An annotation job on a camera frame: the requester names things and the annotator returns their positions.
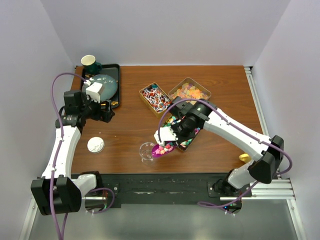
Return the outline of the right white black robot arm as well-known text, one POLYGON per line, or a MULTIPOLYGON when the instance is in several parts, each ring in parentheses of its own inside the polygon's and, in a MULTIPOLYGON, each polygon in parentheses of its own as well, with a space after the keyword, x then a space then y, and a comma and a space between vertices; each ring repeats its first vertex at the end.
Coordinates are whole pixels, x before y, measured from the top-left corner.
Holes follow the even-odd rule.
POLYGON ((205 99, 191 103, 176 97, 169 112, 180 119, 172 126, 179 141, 191 137, 194 130, 200 128, 224 138, 250 156, 248 163, 230 170, 224 179, 213 184, 216 192, 233 197, 251 182, 271 183, 283 160, 284 140, 280 136, 260 134, 205 99))

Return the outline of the clear glass jar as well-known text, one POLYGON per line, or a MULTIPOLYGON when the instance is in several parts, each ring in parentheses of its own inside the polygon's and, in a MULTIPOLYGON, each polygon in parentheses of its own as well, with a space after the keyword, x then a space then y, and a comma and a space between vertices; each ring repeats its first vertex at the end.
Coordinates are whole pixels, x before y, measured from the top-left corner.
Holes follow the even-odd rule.
POLYGON ((152 155, 152 149, 155 146, 152 142, 145 142, 139 148, 139 155, 141 162, 146 166, 151 166, 156 162, 156 159, 152 155))

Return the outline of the gold tin of lollipops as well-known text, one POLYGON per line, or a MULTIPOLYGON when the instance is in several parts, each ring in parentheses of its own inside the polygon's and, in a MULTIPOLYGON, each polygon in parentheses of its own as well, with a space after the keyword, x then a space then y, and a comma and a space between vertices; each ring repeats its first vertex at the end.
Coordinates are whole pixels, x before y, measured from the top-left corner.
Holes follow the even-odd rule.
POLYGON ((157 118, 162 117, 172 103, 172 99, 156 82, 142 88, 139 96, 157 118))

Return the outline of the magenta plastic scoop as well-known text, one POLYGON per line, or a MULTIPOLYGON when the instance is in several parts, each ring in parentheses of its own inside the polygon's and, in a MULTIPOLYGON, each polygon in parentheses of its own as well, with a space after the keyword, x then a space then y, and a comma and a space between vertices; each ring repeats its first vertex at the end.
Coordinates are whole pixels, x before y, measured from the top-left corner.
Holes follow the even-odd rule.
POLYGON ((156 144, 152 147, 151 155, 153 158, 159 158, 166 154, 169 154, 175 149, 175 146, 172 143, 167 143, 164 146, 161 146, 159 144, 156 144))

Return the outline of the gold tin of star candies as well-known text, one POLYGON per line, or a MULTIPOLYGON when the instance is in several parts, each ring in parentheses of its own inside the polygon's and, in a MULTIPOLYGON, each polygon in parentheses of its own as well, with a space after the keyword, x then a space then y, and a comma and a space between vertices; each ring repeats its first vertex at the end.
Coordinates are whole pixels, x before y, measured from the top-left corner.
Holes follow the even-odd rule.
MULTIPOLYGON (((179 124, 182 120, 173 116, 173 115, 170 115, 163 123, 162 123, 162 127, 171 127, 175 124, 179 124)), ((193 132, 191 133, 191 137, 182 141, 181 143, 179 144, 175 144, 175 143, 170 143, 172 146, 176 146, 179 150, 181 151, 186 151, 189 146, 192 144, 192 142, 194 141, 194 139, 197 137, 198 133, 201 131, 201 129, 199 127, 195 128, 193 130, 193 132)))

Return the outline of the gold tin of gummy candies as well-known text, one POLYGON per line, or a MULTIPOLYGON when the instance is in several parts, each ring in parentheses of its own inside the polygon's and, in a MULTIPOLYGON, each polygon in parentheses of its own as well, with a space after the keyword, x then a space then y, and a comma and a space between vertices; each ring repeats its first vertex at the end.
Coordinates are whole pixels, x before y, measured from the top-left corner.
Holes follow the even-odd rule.
POLYGON ((190 77, 185 78, 172 88, 168 93, 168 96, 173 100, 176 97, 187 99, 204 99, 209 100, 211 98, 211 92, 204 86, 196 82, 190 77))

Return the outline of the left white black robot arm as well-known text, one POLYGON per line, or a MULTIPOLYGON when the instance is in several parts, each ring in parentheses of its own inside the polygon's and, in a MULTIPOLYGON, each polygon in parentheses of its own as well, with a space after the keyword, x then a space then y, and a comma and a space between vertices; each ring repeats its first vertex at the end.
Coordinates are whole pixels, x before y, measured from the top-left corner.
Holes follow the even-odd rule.
POLYGON ((98 171, 87 171, 76 179, 71 178, 71 168, 76 146, 88 119, 108 123, 115 113, 110 100, 102 100, 101 91, 66 91, 64 107, 55 121, 56 136, 50 160, 42 176, 33 180, 32 195, 43 216, 78 212, 82 198, 90 193, 99 196, 104 190, 98 171))

